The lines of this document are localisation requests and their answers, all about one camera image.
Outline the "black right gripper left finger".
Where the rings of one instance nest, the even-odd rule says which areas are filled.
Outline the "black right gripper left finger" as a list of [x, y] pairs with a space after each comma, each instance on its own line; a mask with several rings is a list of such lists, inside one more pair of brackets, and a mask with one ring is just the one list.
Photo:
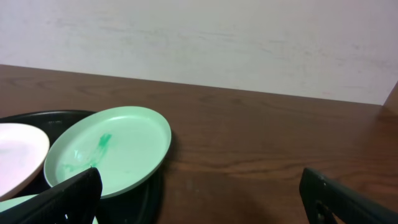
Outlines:
[[90, 224], [103, 189], [98, 169], [90, 167], [41, 194], [1, 212], [2, 224]]

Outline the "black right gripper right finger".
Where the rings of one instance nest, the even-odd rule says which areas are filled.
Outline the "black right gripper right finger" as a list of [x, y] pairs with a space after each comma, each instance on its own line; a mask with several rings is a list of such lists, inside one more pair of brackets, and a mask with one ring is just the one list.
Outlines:
[[369, 200], [319, 171], [304, 168], [299, 192], [310, 224], [395, 224], [397, 213]]

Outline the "white plate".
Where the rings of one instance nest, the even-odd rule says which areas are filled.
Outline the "white plate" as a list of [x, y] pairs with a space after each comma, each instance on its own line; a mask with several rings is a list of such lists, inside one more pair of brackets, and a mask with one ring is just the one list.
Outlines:
[[49, 148], [49, 137], [41, 129], [1, 124], [1, 201], [13, 198], [35, 179]]

